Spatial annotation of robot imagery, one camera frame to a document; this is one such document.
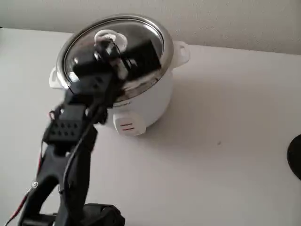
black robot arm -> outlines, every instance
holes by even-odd
[[[105,124],[107,109],[112,108],[122,94],[126,81],[161,66],[150,41],[126,53],[119,53],[116,48],[108,54],[105,50],[110,44],[110,41],[101,43],[93,52],[77,56],[73,71],[79,80],[71,83],[63,103],[53,111],[54,117],[43,136],[48,146],[19,226],[124,225],[125,219],[113,205],[85,205],[91,152],[97,137],[94,125]],[[42,204],[57,185],[60,194],[58,212],[41,214]]]

table surface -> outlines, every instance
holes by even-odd
[[[0,221],[34,178],[47,113],[63,98],[48,76],[70,35],[0,29]],[[301,56],[190,50],[146,134],[98,127],[87,202],[116,205],[128,226],[300,225],[286,149],[301,133]],[[58,205],[55,190],[43,210]]]

white rice cooker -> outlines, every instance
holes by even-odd
[[[119,134],[142,134],[166,110],[172,94],[172,70],[189,61],[188,46],[182,41],[173,42],[168,31],[153,19],[139,15],[111,16],[91,24],[65,43],[51,71],[50,87],[68,89],[78,80],[71,69],[73,58],[81,49],[92,47],[97,39],[106,36],[114,40],[121,52],[149,39],[160,58],[161,70],[128,82],[124,95],[108,110],[107,126]]]

